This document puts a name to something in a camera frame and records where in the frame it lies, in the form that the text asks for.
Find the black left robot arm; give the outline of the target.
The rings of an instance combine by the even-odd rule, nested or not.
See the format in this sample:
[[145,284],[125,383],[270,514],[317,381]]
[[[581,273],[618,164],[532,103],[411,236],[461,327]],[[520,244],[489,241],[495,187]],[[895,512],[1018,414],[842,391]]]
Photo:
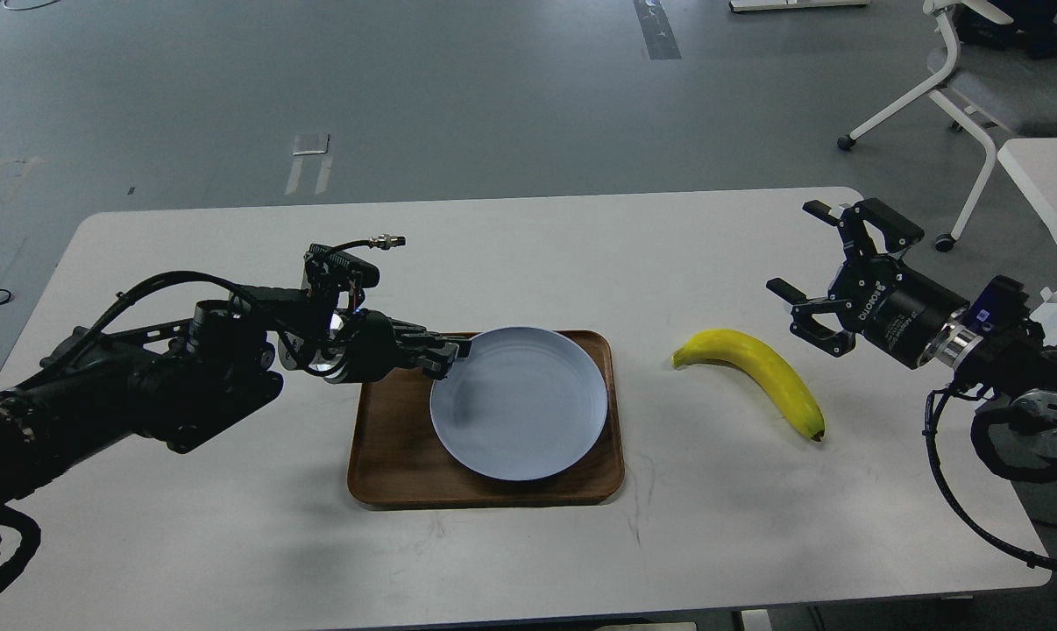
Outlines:
[[12,506],[125,437],[188,454],[279,398],[283,375],[381,382],[394,369],[444,379],[467,338],[364,307],[381,272],[353,241],[312,244],[299,287],[260,287],[171,271],[119,293],[77,327],[39,371],[0,391],[1,528],[19,535],[0,562],[0,594],[26,570],[39,524]]

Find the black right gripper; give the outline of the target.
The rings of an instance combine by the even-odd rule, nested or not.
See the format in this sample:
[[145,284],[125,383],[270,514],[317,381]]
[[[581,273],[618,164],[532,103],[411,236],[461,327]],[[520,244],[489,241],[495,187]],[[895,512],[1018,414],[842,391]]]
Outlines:
[[[781,277],[766,282],[791,308],[792,334],[833,357],[852,351],[857,334],[910,369],[933,359],[942,329],[969,300],[894,257],[882,257],[920,243],[924,229],[877,197],[848,205],[810,200],[802,211],[837,229],[845,263],[828,290],[830,298],[809,299]],[[837,315],[841,330],[818,321],[822,313]]]

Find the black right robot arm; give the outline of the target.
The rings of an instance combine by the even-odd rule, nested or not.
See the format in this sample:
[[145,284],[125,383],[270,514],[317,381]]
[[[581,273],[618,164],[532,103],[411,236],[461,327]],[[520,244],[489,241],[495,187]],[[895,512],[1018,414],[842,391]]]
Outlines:
[[875,197],[813,200],[804,211],[837,229],[843,260],[821,298],[778,277],[766,284],[790,304],[792,334],[835,357],[865,338],[905,367],[939,360],[966,390],[1005,396],[975,415],[977,454],[1013,482],[1057,482],[1057,348],[1031,318],[1023,285],[994,276],[969,301],[910,268],[902,256],[925,233]]

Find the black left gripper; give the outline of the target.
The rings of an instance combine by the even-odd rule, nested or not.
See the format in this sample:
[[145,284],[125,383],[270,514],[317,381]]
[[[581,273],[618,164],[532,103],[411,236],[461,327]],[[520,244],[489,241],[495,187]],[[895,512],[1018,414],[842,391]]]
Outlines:
[[397,323],[396,331],[393,320],[375,310],[348,313],[339,336],[336,359],[323,377],[330,384],[378,382],[396,368],[418,369],[429,379],[445,379],[472,347],[465,334],[441,334],[415,323]]

